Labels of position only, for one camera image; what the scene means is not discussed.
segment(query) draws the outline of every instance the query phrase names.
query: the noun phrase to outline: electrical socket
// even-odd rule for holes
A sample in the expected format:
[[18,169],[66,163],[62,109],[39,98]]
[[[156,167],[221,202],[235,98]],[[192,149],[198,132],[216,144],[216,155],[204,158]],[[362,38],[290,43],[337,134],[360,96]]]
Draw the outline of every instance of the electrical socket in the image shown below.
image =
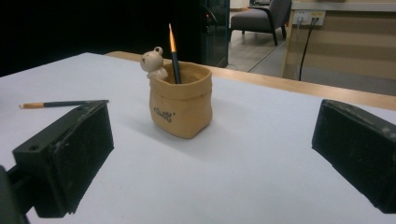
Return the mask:
[[320,26],[320,25],[323,25],[325,15],[326,15],[326,11],[295,10],[294,17],[293,17],[293,24],[298,24],[298,21],[300,19],[303,19],[303,21],[300,23],[300,25],[310,25],[312,22],[312,19],[318,18],[318,20],[315,22],[315,25]]
[[311,11],[311,19],[318,18],[315,25],[323,25],[324,16],[326,15],[326,11]]
[[298,24],[298,21],[300,19],[303,19],[303,21],[301,21],[300,25],[310,24],[310,21],[311,21],[310,17],[311,17],[311,11],[310,10],[295,10],[294,11],[293,24]]

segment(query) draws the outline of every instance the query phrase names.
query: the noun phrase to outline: gray armchair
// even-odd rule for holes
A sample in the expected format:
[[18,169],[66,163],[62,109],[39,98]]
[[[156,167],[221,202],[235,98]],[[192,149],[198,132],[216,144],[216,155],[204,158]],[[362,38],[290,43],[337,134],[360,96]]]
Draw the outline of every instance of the gray armchair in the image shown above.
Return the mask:
[[282,29],[286,38],[285,23],[290,17],[291,0],[272,0],[269,7],[250,7],[250,10],[236,13],[231,17],[229,40],[234,30],[269,33],[274,37],[277,46],[275,30]]

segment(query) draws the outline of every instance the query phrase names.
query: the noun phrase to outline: white table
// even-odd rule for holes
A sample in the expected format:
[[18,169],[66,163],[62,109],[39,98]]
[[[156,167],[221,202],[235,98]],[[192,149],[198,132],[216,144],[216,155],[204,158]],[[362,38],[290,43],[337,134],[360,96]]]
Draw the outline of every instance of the white table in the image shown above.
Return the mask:
[[[90,53],[0,78],[0,164],[73,108],[19,104],[99,99],[115,149],[74,215],[32,209],[32,224],[396,223],[311,148],[321,98],[213,77],[212,122],[180,139],[151,121],[138,63]],[[395,111],[360,107],[396,123]]]

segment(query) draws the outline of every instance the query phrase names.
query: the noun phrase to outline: bear figurine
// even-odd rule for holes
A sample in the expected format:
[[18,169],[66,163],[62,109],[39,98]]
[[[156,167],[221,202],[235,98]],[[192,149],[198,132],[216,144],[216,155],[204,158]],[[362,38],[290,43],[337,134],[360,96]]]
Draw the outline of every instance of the bear figurine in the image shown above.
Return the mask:
[[140,59],[140,66],[145,72],[148,72],[148,78],[156,77],[165,80],[168,77],[168,73],[163,68],[163,49],[161,47],[144,53]]

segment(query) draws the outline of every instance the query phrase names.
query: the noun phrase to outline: beige pen holder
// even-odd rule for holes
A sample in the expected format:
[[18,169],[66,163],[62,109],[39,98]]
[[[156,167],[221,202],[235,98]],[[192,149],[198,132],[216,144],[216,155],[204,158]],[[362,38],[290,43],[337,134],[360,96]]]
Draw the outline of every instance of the beige pen holder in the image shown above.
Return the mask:
[[179,62],[182,84],[175,84],[172,64],[164,68],[166,80],[150,79],[151,118],[170,134],[193,138],[212,120],[212,73],[199,64]]

